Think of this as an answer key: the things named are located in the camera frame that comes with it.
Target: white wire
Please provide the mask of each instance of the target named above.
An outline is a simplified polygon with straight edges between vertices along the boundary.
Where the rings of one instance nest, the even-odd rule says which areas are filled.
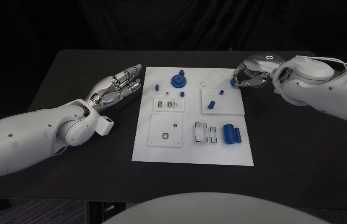
[[[65,152],[65,150],[67,150],[67,146],[65,146],[64,150],[58,154],[55,154],[54,156],[61,155]]]
[[[311,58],[311,59],[315,59],[315,60],[328,60],[328,61],[341,63],[344,65],[346,70],[347,70],[347,63],[340,59],[330,58],[330,57],[309,57],[309,56],[301,56],[301,57]]]

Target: robotic hand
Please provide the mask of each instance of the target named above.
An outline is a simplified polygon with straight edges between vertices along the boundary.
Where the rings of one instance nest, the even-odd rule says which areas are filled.
[[[85,100],[0,120],[0,176],[28,168],[69,145],[85,143],[94,132],[109,134],[114,123],[100,111],[139,89],[140,80],[132,80],[140,70],[142,65],[136,65],[107,76]]]
[[[334,58],[295,56],[285,61],[275,54],[252,55],[239,65],[233,86],[262,87],[272,78],[275,93],[298,106],[311,105],[318,111],[347,120],[347,71],[335,71],[322,61],[347,64]],[[240,71],[252,78],[237,81]]]

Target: robotic arm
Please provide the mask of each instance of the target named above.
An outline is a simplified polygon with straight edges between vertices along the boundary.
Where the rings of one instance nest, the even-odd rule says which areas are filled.
[[[69,145],[85,143],[94,132],[109,134],[114,123],[100,112],[139,89],[140,80],[133,78],[140,70],[136,65],[107,76],[85,100],[0,120],[0,176],[28,168]]]
[[[347,120],[347,71],[335,71],[322,61],[346,63],[333,58],[295,56],[285,61],[278,55],[252,55],[239,65],[233,86],[262,87],[272,79],[275,93],[298,106],[311,105],[318,111]],[[237,81],[240,71],[252,77]]]

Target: blue object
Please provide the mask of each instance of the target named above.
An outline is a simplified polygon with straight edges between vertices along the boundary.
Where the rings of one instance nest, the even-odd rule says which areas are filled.
[[[234,126],[233,125],[224,125],[224,139],[227,144],[234,144],[237,142],[236,139],[236,132],[234,132]]]
[[[208,108],[213,109],[214,106],[215,106],[215,102],[211,101],[211,102],[210,102],[210,105],[208,105]]]
[[[187,78],[185,78],[184,70],[181,70],[179,74],[172,77],[171,83],[175,88],[182,88],[187,85]]]
[[[234,85],[236,82],[237,82],[237,80],[234,78],[231,78],[231,80],[230,80],[231,85]]]
[[[242,137],[242,136],[240,136],[240,128],[236,128],[234,131],[236,131],[236,132],[234,132],[234,133],[236,133],[234,135],[236,135],[236,137],[237,137],[236,142],[237,142],[237,143],[242,143],[242,139],[240,139],[240,137]]]

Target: black curtain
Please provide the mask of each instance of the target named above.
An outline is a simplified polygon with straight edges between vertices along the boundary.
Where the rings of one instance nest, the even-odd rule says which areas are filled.
[[[347,0],[0,0],[0,8],[0,90],[28,89],[29,102],[62,49],[331,55],[347,46]]]

